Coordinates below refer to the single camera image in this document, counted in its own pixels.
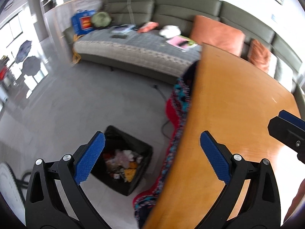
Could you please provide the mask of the white round fan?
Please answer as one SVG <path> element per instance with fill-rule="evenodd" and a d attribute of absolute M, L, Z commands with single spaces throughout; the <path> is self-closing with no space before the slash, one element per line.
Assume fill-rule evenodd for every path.
<path fill-rule="evenodd" d="M 25 224 L 25 205 L 23 193 L 18 188 L 10 166 L 1 162 L 1 195 L 17 218 Z"/>

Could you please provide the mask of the wooden table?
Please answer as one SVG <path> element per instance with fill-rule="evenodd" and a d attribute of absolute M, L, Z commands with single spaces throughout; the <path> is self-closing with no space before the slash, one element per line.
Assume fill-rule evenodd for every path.
<path fill-rule="evenodd" d="M 304 180 L 304 165 L 268 133 L 281 110 L 299 115 L 292 93 L 251 63 L 204 45 L 186 127 L 145 228 L 194 228 L 219 196 L 224 183 L 200 147 L 203 131 L 248 161 L 270 161 L 285 216 Z"/>

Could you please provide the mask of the grey quilted sofa cover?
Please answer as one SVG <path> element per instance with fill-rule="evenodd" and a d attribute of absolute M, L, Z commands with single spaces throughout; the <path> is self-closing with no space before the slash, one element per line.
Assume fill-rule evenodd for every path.
<path fill-rule="evenodd" d="M 167 43 L 157 30 L 130 31 L 125 39 L 113 36 L 110 29 L 95 30 L 74 42 L 73 48 L 82 58 L 105 57 L 173 77 L 182 75 L 201 57 L 201 46 L 181 50 Z"/>

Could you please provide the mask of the large orange pillow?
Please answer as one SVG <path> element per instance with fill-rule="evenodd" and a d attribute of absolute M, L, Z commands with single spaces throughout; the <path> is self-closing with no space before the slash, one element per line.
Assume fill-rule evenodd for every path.
<path fill-rule="evenodd" d="M 238 57 L 245 37 L 242 31 L 202 15 L 195 16 L 190 33 L 190 39 L 197 44 L 209 44 Z"/>

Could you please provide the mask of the grey quilted pillow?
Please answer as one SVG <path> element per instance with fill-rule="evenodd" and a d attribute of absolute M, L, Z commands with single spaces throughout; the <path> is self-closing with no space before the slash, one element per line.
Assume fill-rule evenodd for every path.
<path fill-rule="evenodd" d="M 296 81 L 292 68 L 274 54 L 270 56 L 268 75 L 277 80 L 286 90 L 293 93 L 296 88 Z"/>

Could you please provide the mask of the blue open umbrella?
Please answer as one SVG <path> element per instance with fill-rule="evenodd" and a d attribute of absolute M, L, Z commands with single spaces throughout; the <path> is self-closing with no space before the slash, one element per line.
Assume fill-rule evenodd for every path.
<path fill-rule="evenodd" d="M 15 62 L 17 64 L 20 63 L 20 62 L 23 62 L 27 58 L 30 50 L 31 50 L 31 41 L 26 40 L 19 47 L 19 51 L 18 51 L 17 56 L 15 58 Z"/>

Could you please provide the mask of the patterned red black blanket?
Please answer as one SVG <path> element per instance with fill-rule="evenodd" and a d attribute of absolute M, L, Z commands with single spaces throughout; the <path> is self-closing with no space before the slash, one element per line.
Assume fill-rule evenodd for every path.
<path fill-rule="evenodd" d="M 198 61 L 195 61 L 182 76 L 177 78 L 172 93 L 166 102 L 166 116 L 169 119 L 169 122 L 174 126 L 174 132 L 170 138 L 164 162 L 155 183 L 150 189 L 141 192 L 133 199 L 134 216 L 138 228 L 144 227 L 150 212 L 157 203 L 157 199 L 161 194 L 166 177 L 174 162 L 177 148 L 186 124 L 187 114 L 191 107 L 191 96 L 197 65 Z"/>

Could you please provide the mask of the dark green sofa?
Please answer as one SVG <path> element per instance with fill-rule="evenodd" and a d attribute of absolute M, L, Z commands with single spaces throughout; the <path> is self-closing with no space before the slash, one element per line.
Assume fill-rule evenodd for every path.
<path fill-rule="evenodd" d="M 248 12 L 220 0 L 107 0 L 106 11 L 113 17 L 114 23 L 129 22 L 129 12 L 134 13 L 136 24 L 143 25 L 152 20 L 159 26 L 175 25 L 181 30 L 183 36 L 189 36 L 196 15 L 203 15 L 234 27 L 245 34 L 241 58 L 246 60 L 252 39 L 270 49 L 271 53 L 288 64 L 297 78 L 297 72 L 301 67 L 301 60 L 293 49 L 267 24 Z M 64 31 L 64 36 L 69 46 L 73 48 L 75 31 L 72 27 Z M 82 58 L 96 64 L 119 68 L 125 71 L 141 74 L 173 84 L 177 77 L 169 76 L 160 72 L 138 67 L 105 57 Z M 300 109 L 304 109 L 304 94 L 301 87 L 296 83 L 293 96 Z"/>

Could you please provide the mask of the white plush toy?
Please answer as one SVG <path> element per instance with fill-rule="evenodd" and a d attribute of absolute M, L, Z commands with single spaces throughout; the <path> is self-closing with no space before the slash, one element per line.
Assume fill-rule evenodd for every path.
<path fill-rule="evenodd" d="M 159 35 L 163 38 L 171 39 L 181 35 L 181 31 L 178 26 L 166 25 L 159 31 Z"/>

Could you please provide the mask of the black trash bin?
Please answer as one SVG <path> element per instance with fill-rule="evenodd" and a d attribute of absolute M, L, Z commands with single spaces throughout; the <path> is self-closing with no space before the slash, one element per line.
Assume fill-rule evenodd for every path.
<path fill-rule="evenodd" d="M 108 126 L 104 135 L 105 147 L 91 174 L 114 191 L 129 196 L 145 174 L 153 148 L 114 126 Z"/>

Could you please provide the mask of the blue shopping bag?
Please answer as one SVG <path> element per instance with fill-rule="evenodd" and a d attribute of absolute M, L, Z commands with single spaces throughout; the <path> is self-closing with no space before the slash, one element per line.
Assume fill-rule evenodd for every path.
<path fill-rule="evenodd" d="M 86 35 L 95 30 L 91 23 L 91 17 L 95 12 L 95 10 L 78 11 L 71 17 L 71 24 L 77 35 Z"/>

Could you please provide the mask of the grey open umbrella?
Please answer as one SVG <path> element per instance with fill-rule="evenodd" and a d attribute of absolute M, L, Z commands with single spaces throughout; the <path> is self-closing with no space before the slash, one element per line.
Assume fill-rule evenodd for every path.
<path fill-rule="evenodd" d="M 23 62 L 22 73 L 27 76 L 34 76 L 40 70 L 41 60 L 36 56 L 27 57 Z"/>

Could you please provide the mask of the pink book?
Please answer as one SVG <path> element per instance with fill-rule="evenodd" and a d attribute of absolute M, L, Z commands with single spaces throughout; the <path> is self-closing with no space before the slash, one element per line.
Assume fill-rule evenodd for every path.
<path fill-rule="evenodd" d="M 175 36 L 166 41 L 167 44 L 173 46 L 183 52 L 189 51 L 190 49 L 197 46 L 197 43 L 191 40 L 190 38 L 184 36 Z"/>

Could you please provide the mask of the pink plush toy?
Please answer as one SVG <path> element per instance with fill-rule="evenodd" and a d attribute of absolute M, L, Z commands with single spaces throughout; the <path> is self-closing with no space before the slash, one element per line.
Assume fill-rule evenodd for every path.
<path fill-rule="evenodd" d="M 151 30 L 156 29 L 159 26 L 157 22 L 146 22 L 142 27 L 140 27 L 137 32 L 138 33 L 147 33 Z"/>

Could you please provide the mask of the green hat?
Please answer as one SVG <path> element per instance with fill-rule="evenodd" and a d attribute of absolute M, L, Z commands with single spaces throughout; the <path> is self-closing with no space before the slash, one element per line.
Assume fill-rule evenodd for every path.
<path fill-rule="evenodd" d="M 112 18 L 107 12 L 101 11 L 91 16 L 91 23 L 94 28 L 102 29 L 112 23 Z"/>

